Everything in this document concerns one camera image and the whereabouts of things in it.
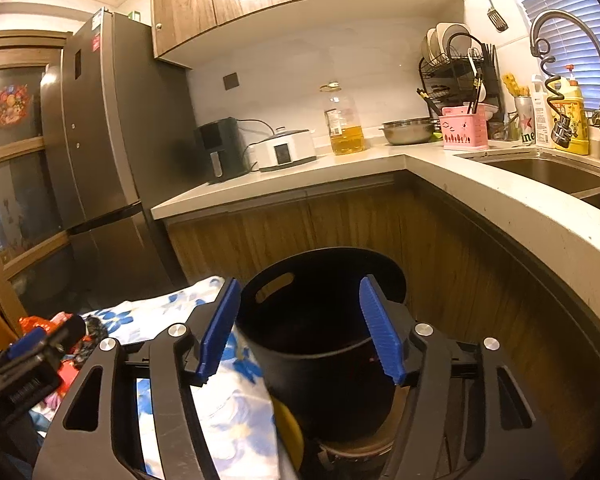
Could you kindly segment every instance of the trash can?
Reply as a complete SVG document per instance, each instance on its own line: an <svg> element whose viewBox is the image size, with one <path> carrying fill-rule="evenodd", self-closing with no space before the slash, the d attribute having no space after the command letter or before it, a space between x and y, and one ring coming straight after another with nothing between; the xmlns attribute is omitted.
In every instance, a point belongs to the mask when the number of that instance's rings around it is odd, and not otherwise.
<svg viewBox="0 0 600 480"><path fill-rule="evenodd" d="M337 247L286 258L242 291L236 324L260 363L266 385L304 434L344 442L372 434L388 415L395 387L382 371L360 309L360 280L373 274L402 303L406 279L390 258ZM286 285L262 300L275 281Z"/></svg>

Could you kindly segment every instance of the rice cooker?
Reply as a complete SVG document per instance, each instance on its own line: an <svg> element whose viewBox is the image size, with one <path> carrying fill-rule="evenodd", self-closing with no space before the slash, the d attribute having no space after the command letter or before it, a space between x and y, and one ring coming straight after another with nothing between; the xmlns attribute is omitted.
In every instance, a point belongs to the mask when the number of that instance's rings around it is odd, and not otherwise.
<svg viewBox="0 0 600 480"><path fill-rule="evenodd" d="M260 171L282 170L316 159L309 130L288 130L252 144Z"/></svg>

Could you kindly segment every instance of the window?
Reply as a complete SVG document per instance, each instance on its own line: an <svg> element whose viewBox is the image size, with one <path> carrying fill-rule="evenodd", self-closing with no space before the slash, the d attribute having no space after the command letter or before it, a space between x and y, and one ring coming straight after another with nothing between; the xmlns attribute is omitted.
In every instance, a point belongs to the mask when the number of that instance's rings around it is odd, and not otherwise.
<svg viewBox="0 0 600 480"><path fill-rule="evenodd" d="M600 4L597 0L521 0L526 14L534 20L547 9L561 9L585 22L600 40ZM547 68L559 75L568 75L564 68L575 65L574 75L580 83L587 108L600 106L600 59L589 38L576 25L566 20L551 20L542 27L541 37L551 44L556 62Z"/></svg>

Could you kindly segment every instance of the metal bowl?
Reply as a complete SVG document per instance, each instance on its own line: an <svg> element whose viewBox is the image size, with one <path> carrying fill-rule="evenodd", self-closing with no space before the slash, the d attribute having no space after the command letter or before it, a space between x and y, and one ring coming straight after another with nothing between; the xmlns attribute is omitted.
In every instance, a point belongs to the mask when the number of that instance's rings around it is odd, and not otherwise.
<svg viewBox="0 0 600 480"><path fill-rule="evenodd" d="M434 125L430 117L425 117L383 123L380 129L384 132L384 136L390 144L400 146L402 144L427 142L433 134Z"/></svg>

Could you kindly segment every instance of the kitchen faucet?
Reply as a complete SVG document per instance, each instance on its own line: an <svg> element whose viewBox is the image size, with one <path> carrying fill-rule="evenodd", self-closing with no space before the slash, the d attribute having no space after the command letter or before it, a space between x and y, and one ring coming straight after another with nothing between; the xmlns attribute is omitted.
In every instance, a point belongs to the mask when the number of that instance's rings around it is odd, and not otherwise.
<svg viewBox="0 0 600 480"><path fill-rule="evenodd" d="M571 136L573 135L571 133L571 129L569 128L571 119L564 113L561 113L561 111L558 110L558 108L556 108L553 104L553 101L564 99L564 95L550 86L552 82L558 81L560 76L549 72L545 68L547 63L555 62L555 56L551 56L549 54L551 51L551 45L549 42L545 38L540 38L540 28L548 20L552 20L554 18L562 18L580 27L581 30L583 30L593 42L593 45L596 47L596 51L598 52L598 56L600 56L600 41L593 31L587 27L587 25L581 19L564 10L551 9L541 12L531 25L531 32L529 33L531 54L534 57L539 57L541 59L540 68L549 76L549 79L544 82L545 88L547 88L547 90L552 94L547 98L547 103L560 116L560 120L554 124L554 129L551 132L551 138L556 144L558 144L558 146L568 148L569 143L571 142Z"/></svg>

